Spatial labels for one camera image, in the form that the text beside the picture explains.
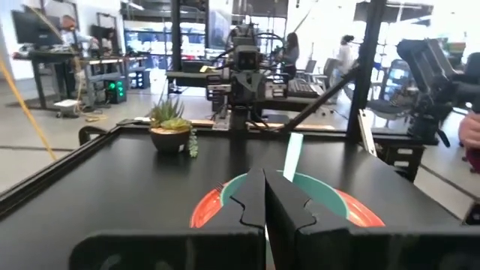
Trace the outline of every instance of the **potted succulent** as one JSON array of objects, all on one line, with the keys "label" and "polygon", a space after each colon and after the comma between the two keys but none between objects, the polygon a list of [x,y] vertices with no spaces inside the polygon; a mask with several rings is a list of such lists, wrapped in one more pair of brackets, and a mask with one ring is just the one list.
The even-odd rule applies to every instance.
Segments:
[{"label": "potted succulent", "polygon": [[190,156],[198,154],[197,136],[190,121],[183,119],[183,103],[177,99],[160,100],[151,110],[150,137],[160,153],[179,153],[188,149]]}]

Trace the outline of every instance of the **office chair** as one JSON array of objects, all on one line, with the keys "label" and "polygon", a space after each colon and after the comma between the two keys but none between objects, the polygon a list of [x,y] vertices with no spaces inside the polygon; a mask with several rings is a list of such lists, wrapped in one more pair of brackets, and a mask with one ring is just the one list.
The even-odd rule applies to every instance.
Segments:
[{"label": "office chair", "polygon": [[336,58],[327,58],[323,66],[323,72],[320,73],[320,67],[318,67],[319,73],[311,75],[313,83],[321,85],[323,90],[329,89],[334,84],[332,74],[337,64],[338,60]]},{"label": "office chair", "polygon": [[[402,75],[398,78],[396,75],[399,72]],[[373,99],[372,95],[372,99],[367,102],[367,108],[375,116],[385,119],[385,128],[388,128],[389,122],[397,119],[405,118],[404,123],[407,123],[410,110],[415,106],[418,96],[419,91],[408,64],[403,60],[396,59],[383,77],[379,97]]]},{"label": "office chair", "polygon": [[313,75],[315,66],[317,65],[317,60],[308,60],[307,66],[304,70],[297,70],[297,74],[295,75],[296,79],[303,79],[307,83],[313,83]]}]

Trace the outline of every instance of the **woman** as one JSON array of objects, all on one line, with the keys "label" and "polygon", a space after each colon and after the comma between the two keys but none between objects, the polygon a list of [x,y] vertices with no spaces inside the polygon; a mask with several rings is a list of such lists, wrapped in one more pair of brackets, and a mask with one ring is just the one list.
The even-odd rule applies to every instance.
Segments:
[{"label": "woman", "polygon": [[297,73],[296,62],[299,59],[299,55],[299,37],[295,33],[290,33],[286,36],[286,49],[281,56],[281,61],[283,62],[282,72],[289,74],[290,79],[293,79]]},{"label": "woman", "polygon": [[[338,50],[337,55],[338,63],[333,74],[334,84],[337,84],[342,80],[342,76],[348,73],[355,61],[355,56],[352,53],[352,46],[350,46],[350,42],[352,42],[353,39],[354,37],[352,35],[347,34],[344,35],[340,41],[340,49]],[[339,94],[340,92],[331,97],[329,103],[336,104]]]}]

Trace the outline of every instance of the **keyboard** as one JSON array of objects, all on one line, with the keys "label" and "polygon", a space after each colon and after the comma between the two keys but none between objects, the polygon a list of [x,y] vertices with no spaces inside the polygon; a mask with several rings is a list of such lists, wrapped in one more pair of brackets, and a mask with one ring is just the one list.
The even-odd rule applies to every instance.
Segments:
[{"label": "keyboard", "polygon": [[315,91],[307,82],[293,79],[289,81],[287,97],[293,98],[317,98],[318,92]]}]

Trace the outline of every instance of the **human hand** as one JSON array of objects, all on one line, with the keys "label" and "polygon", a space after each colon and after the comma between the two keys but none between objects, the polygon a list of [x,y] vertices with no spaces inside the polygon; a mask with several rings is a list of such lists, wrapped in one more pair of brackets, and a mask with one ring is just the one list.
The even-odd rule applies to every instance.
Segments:
[{"label": "human hand", "polygon": [[480,149],[480,114],[469,112],[460,122],[458,137],[468,149]]}]

